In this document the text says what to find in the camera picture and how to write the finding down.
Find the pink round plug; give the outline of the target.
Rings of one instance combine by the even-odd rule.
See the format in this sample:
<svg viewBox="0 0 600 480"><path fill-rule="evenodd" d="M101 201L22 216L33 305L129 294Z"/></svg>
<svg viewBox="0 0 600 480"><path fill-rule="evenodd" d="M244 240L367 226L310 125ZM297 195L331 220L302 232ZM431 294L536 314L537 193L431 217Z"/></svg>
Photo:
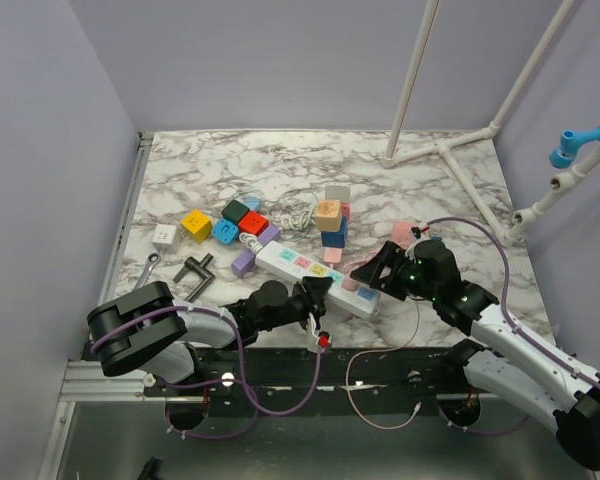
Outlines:
<svg viewBox="0 0 600 480"><path fill-rule="evenodd" d="M345 275L342 279L342 287L348 291L355 291L359 286L359 282Z"/></svg>

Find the pink cube socket adapter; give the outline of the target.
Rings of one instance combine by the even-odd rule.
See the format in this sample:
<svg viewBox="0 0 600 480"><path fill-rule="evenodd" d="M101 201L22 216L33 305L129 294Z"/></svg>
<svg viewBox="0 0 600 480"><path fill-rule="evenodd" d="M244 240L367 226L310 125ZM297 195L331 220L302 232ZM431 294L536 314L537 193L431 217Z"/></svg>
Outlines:
<svg viewBox="0 0 600 480"><path fill-rule="evenodd" d="M393 225L389 240L402 249L407 249L413 243L413 225L410 222L399 220Z"/></svg>

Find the white power strip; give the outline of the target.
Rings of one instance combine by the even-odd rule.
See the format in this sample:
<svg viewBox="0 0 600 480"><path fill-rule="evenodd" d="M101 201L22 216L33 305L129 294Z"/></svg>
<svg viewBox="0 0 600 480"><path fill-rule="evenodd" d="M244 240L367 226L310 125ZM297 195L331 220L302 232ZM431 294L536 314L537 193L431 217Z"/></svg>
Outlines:
<svg viewBox="0 0 600 480"><path fill-rule="evenodd" d="M277 241L264 246L256 254L255 263L289 282L296 283L309 278L324 294L327 303L359 318L370 319L379 313L378 292L364 286L358 286L355 290L346 289L342 273Z"/></svg>

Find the red cube socket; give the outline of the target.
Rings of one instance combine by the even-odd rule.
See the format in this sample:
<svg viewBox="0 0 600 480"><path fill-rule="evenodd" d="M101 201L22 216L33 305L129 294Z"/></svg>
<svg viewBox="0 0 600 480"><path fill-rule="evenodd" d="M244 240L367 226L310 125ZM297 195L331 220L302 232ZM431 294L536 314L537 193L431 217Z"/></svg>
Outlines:
<svg viewBox="0 0 600 480"><path fill-rule="evenodd" d="M256 211L249 210L239 221L241 233L259 236L269 226L269 220Z"/></svg>

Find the yellow cube socket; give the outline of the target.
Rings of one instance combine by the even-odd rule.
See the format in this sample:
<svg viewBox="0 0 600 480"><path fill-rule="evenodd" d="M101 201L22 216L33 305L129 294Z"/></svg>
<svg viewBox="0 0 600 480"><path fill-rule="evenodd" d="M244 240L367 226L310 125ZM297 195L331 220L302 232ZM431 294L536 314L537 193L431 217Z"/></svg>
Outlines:
<svg viewBox="0 0 600 480"><path fill-rule="evenodd" d="M201 244L211 235L211 218L197 209L192 210L185 215L181 219L180 225L184 229L185 233L188 234L197 244Z"/></svg>

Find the white tiger cube adapter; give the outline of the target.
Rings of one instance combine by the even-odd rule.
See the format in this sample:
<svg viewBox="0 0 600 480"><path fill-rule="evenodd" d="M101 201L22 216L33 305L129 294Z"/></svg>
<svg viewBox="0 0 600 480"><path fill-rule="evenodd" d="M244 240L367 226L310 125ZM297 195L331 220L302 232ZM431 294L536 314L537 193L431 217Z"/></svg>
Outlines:
<svg viewBox="0 0 600 480"><path fill-rule="evenodd" d="M180 241L181 235L176 225L158 224L154 229L151 243L158 252L175 254Z"/></svg>

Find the dark green cube socket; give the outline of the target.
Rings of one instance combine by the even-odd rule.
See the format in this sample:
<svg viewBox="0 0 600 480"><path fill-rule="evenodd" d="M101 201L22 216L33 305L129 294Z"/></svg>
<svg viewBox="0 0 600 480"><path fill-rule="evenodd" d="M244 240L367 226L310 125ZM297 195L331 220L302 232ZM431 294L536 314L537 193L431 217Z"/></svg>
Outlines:
<svg viewBox="0 0 600 480"><path fill-rule="evenodd" d="M250 209L238 200L232 199L222 210L222 217L238 225L240 221L250 212Z"/></svg>

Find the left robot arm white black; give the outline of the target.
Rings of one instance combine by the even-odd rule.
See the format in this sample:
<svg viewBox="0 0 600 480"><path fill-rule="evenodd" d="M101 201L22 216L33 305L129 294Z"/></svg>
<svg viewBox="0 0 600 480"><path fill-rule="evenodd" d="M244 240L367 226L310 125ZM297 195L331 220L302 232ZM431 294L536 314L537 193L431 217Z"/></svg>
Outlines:
<svg viewBox="0 0 600 480"><path fill-rule="evenodd" d="M236 350L254 343L263 331L293 323L309 327L317 343L332 286L330 277L305 276L292 290L270 280L246 299L210 307L174 296L163 281L152 282L87 315L91 353L107 377L142 370L189 395L202 380L194 343Z"/></svg>

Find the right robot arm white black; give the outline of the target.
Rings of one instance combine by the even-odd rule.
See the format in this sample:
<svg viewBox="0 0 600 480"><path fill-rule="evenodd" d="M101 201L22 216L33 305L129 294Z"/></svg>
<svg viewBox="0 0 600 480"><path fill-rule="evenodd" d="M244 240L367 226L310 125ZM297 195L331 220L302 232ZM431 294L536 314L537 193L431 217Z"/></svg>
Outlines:
<svg viewBox="0 0 600 480"><path fill-rule="evenodd" d="M479 342L468 357L440 367L449 390L487 390L542 423L565 453L600 471L600 371L528 329L493 294L462 279L454 254L440 240L409 250L386 243L354 269L356 281L404 300L429 301L447 325Z"/></svg>

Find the dark blue cube socket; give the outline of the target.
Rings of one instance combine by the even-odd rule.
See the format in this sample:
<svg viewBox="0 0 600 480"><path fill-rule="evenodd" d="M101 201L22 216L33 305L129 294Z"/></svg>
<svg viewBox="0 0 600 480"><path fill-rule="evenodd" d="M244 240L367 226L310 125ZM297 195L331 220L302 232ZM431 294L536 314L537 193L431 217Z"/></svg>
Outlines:
<svg viewBox="0 0 600 480"><path fill-rule="evenodd" d="M346 247L348 234L348 218L341 218L340 226L335 231L322 231L321 242L326 248L344 249Z"/></svg>

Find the pink flat adapter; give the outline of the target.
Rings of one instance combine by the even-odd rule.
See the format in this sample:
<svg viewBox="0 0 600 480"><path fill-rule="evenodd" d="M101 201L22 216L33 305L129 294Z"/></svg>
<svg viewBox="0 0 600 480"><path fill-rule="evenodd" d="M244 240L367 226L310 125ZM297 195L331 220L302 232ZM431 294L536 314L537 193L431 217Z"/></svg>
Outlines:
<svg viewBox="0 0 600 480"><path fill-rule="evenodd" d="M337 265L342 261L343 249L337 247L325 247L323 259L326 264Z"/></svg>

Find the beige cube adapter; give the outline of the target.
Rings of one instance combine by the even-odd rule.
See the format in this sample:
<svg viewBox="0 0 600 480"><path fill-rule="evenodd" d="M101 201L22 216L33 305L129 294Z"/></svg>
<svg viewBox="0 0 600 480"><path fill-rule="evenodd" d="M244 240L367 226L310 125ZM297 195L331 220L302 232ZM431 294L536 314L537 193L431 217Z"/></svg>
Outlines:
<svg viewBox="0 0 600 480"><path fill-rule="evenodd" d="M341 202L338 200L321 200L316 205L315 222L322 231L335 231L342 218Z"/></svg>

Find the purple usb power strip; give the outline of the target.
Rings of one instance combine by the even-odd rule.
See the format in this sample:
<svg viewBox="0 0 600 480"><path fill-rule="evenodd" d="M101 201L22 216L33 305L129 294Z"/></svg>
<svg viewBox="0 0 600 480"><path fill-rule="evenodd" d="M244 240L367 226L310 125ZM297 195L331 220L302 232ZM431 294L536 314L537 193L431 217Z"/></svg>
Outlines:
<svg viewBox="0 0 600 480"><path fill-rule="evenodd" d="M240 233L238 240L244 250L233 260L231 269L238 278L243 278L255 266L257 254L271 241L277 241L281 236L280 229L269 224L259 235Z"/></svg>

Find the light blue usb charger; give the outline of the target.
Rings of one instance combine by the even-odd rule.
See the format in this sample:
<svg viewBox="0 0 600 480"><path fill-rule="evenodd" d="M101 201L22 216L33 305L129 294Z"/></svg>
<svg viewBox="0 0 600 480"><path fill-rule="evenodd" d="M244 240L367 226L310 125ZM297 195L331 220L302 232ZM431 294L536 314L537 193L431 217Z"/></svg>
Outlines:
<svg viewBox="0 0 600 480"><path fill-rule="evenodd" d="M261 200L255 196L246 196L244 204L252 211L259 211L261 208Z"/></svg>

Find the blue pipe fitting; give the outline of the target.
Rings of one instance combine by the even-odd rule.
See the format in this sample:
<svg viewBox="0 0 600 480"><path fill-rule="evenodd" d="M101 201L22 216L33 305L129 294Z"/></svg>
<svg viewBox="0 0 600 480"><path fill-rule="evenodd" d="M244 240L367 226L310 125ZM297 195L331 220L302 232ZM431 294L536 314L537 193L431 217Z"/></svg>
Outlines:
<svg viewBox="0 0 600 480"><path fill-rule="evenodd" d="M577 158L580 148L594 141L600 142L600 126L587 131L565 130L559 144L549 155L549 162L554 168L568 168Z"/></svg>

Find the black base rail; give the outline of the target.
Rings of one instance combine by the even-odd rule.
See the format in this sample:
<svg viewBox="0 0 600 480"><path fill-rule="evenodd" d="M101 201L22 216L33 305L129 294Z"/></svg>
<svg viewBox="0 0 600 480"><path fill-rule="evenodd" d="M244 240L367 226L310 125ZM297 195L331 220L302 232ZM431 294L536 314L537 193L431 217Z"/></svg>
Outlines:
<svg viewBox="0 0 600 480"><path fill-rule="evenodd" d="M404 348L365 354L335 348L321 358L300 348L253 348L238 361L236 352L201 348L202 369L189 389L167 386L159 377L144 384L144 397L205 403L213 416L249 415L252 406L242 388L221 377L244 374L262 406L285 410L310 399L302 416L349 415L353 405L365 414L407 413L415 405L434 415L441 402L477 410L480 390L465 379L457 348Z"/></svg>

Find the aluminium extrusion rail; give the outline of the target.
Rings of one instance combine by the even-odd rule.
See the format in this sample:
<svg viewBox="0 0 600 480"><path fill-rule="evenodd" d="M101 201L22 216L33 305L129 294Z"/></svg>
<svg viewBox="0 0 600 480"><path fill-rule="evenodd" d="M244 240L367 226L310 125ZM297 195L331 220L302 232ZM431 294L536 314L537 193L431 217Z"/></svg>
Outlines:
<svg viewBox="0 0 600 480"><path fill-rule="evenodd" d="M144 399L144 374L132 371L106 377L97 362L69 362L59 400L64 402L130 402Z"/></svg>

